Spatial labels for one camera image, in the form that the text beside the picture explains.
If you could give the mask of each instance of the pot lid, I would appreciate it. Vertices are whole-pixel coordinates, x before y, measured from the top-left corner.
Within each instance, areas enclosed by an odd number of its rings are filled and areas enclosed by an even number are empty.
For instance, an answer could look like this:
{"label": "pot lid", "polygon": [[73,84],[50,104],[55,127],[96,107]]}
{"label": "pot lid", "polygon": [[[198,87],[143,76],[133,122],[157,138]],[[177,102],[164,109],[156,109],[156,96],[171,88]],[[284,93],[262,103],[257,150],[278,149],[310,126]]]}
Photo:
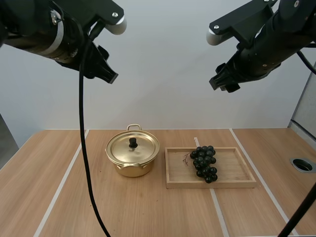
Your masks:
{"label": "pot lid", "polygon": [[[137,126],[139,130],[129,130]],[[138,124],[131,124],[126,132],[114,136],[106,148],[109,159],[118,165],[147,164],[152,161],[159,152],[157,138],[145,131]]]}

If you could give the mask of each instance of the grapes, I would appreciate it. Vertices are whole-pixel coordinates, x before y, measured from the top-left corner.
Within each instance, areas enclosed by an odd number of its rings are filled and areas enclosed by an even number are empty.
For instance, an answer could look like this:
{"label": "grapes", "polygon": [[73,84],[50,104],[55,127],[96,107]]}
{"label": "grapes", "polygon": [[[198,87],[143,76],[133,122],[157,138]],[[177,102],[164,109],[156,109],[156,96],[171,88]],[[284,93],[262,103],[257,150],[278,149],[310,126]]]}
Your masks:
{"label": "grapes", "polygon": [[195,168],[196,168],[197,170],[201,170],[201,169],[202,169],[202,167],[201,167],[199,164],[195,165]]}
{"label": "grapes", "polygon": [[203,177],[203,172],[201,170],[197,171],[197,177]]}
{"label": "grapes", "polygon": [[202,168],[207,166],[207,163],[204,160],[202,160],[199,164]]}
{"label": "grapes", "polygon": [[212,151],[207,151],[206,156],[213,157],[214,153]]}
{"label": "grapes", "polygon": [[216,159],[215,159],[215,157],[212,157],[211,158],[211,164],[215,164],[216,163]]}
{"label": "grapes", "polygon": [[213,146],[197,147],[195,151],[190,153],[193,159],[193,165],[197,170],[197,177],[204,178],[206,183],[210,184],[218,179],[215,167],[210,167],[210,164],[216,163],[216,154]]}
{"label": "grapes", "polygon": [[207,168],[204,168],[204,169],[202,170],[202,173],[203,173],[204,176],[207,176],[207,175],[208,175],[208,169],[207,169]]}
{"label": "grapes", "polygon": [[216,181],[218,177],[217,177],[216,174],[212,174],[212,175],[211,175],[211,178],[212,178],[212,181]]}
{"label": "grapes", "polygon": [[210,176],[207,176],[207,177],[205,178],[205,181],[206,181],[208,184],[210,184],[210,183],[212,183],[212,178],[211,178]]}
{"label": "grapes", "polygon": [[205,152],[199,152],[199,153],[198,153],[198,156],[204,158],[204,157],[205,157]]}
{"label": "grapes", "polygon": [[196,151],[192,151],[191,154],[192,154],[193,157],[198,157],[198,153]]}
{"label": "grapes", "polygon": [[207,164],[211,164],[211,157],[205,157],[204,160]]}
{"label": "grapes", "polygon": [[211,173],[211,174],[216,174],[216,173],[217,173],[217,168],[211,167],[210,173]]}

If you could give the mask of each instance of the white wall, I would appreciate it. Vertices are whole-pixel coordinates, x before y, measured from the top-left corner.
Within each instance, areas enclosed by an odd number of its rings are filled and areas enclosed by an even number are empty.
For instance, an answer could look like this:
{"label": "white wall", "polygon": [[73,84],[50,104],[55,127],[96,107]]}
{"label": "white wall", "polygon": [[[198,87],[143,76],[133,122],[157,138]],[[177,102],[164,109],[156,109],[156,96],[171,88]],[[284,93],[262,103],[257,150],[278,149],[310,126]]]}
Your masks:
{"label": "white wall", "polygon": [[[104,30],[96,42],[119,77],[85,81],[86,128],[287,127],[310,73],[297,56],[232,94],[208,83],[237,44],[209,46],[208,25],[246,2],[118,0],[126,32]],[[78,72],[6,45],[0,52],[0,113],[19,146],[39,130],[79,127]]]}

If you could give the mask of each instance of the black bracket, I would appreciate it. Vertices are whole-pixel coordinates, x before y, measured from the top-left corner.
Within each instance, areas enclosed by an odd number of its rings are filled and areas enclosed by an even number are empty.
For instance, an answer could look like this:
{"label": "black bracket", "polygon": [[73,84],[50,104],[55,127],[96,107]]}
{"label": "black bracket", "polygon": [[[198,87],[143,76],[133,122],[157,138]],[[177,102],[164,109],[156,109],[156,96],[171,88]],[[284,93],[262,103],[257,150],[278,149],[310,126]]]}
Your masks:
{"label": "black bracket", "polygon": [[240,42],[241,48],[251,47],[257,32],[272,17],[271,7],[276,2],[277,0],[252,0],[213,21],[209,28],[216,35],[234,36]]}

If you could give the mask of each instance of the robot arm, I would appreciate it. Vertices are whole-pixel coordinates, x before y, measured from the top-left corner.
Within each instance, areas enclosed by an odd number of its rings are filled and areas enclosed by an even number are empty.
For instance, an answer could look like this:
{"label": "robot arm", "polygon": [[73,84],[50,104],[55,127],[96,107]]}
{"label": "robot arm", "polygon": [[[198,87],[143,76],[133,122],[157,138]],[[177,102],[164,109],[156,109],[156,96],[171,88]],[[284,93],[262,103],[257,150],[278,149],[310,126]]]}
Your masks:
{"label": "robot arm", "polygon": [[[79,70],[88,33],[95,23],[113,34],[126,29],[124,10],[111,0],[1,0],[0,46],[13,47],[55,60]],[[92,44],[84,75],[108,83],[118,76],[109,65],[108,52]]]}
{"label": "robot arm", "polygon": [[281,0],[273,14],[275,2],[253,0],[210,23],[209,44],[217,45],[233,36],[239,41],[235,55],[218,66],[217,75],[209,81],[214,90],[220,87],[234,92],[240,89],[239,83],[265,78],[316,40],[316,1]]}

